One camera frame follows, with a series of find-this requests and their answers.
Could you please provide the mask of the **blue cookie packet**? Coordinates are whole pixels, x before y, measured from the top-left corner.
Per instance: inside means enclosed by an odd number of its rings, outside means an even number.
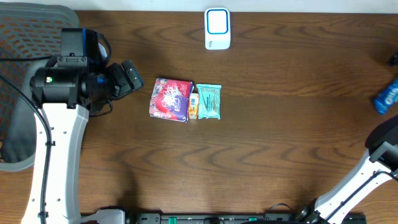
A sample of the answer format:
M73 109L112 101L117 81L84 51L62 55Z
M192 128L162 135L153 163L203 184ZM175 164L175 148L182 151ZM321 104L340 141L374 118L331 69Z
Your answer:
M397 103L397 79L395 79L385 90L380 92L373 100L376 111L384 115Z

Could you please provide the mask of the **red purple snack packet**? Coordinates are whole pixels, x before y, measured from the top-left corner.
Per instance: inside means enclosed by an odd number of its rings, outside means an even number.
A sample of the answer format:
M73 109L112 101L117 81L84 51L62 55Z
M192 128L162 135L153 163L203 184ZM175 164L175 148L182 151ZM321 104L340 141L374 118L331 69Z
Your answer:
M187 122L189 97L193 83L181 80L158 78L150 99L151 117Z

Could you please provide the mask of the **small orange box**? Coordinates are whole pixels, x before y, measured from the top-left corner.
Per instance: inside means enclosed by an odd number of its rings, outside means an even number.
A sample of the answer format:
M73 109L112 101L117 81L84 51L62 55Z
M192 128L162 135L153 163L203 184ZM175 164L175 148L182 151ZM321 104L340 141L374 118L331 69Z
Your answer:
M189 98L188 106L188 118L197 119L198 118L198 105L199 105L199 94L192 93Z

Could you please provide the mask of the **teal snack packet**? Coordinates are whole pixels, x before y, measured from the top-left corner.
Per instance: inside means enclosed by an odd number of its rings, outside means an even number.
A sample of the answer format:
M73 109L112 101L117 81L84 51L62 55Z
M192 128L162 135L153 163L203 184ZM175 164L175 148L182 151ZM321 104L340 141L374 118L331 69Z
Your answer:
M221 119L221 85L197 84L199 105L199 119Z

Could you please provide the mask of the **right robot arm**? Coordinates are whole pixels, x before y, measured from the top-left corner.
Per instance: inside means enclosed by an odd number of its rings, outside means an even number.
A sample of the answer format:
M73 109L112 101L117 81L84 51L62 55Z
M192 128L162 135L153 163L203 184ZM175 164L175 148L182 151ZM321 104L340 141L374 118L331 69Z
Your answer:
M378 125L365 142L355 167L326 194L295 217L301 223L342 223L347 214L374 189L397 180L397 116Z

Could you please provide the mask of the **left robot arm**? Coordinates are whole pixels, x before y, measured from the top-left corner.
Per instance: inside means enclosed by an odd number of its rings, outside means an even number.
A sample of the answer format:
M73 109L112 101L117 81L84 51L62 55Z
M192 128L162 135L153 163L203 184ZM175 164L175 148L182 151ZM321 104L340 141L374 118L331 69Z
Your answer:
M143 87L131 61L110 63L103 34L65 28L61 52L30 79L37 128L34 173L23 223L82 223L78 175L88 120Z

